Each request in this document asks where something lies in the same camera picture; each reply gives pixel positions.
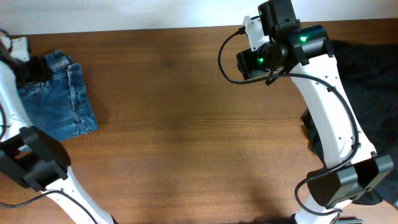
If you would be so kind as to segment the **blue denim jeans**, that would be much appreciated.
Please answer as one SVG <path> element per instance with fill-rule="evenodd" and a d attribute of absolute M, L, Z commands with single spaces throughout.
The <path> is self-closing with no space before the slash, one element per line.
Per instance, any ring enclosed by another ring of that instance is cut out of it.
<path fill-rule="evenodd" d="M 81 65 L 62 50 L 45 55 L 44 60 L 52 78 L 18 90 L 33 125 L 58 141 L 96 131 L 98 122 Z"/>

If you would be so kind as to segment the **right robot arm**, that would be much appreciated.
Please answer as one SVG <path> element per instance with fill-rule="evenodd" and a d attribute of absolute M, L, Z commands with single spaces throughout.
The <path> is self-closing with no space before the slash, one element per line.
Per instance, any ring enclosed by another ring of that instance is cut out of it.
<path fill-rule="evenodd" d="M 301 92 L 323 149 L 324 169 L 302 181 L 310 195 L 295 223 L 335 223 L 342 209 L 393 170 L 361 129 L 341 83 L 326 30 L 302 27 L 290 1 L 267 1 L 244 18 L 250 48 L 237 55 L 244 83 L 289 77 Z"/>

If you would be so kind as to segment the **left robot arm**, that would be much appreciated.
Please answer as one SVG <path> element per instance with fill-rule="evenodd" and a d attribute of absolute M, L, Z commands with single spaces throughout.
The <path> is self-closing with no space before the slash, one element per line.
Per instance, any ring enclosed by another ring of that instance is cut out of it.
<path fill-rule="evenodd" d="M 1 63 L 1 172 L 25 189 L 54 201 L 75 223 L 115 223 L 73 173 L 65 148 L 30 121 L 12 68 Z"/>

